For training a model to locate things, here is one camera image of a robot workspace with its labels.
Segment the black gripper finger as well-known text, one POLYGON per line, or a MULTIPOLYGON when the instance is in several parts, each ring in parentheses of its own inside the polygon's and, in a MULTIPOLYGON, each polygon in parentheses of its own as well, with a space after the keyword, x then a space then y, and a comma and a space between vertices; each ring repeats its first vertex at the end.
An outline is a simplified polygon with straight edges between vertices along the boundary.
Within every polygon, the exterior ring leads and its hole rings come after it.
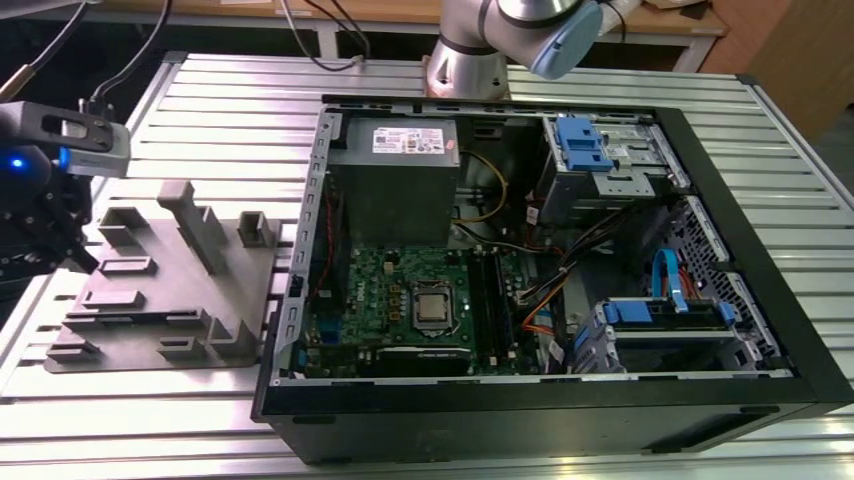
POLYGON ((71 229, 61 222, 1 220, 1 281, 52 273, 69 251, 71 229))
POLYGON ((91 177, 52 177, 44 195, 48 220, 48 246, 61 260, 91 274, 97 259, 85 249, 83 227, 92 220, 91 177))

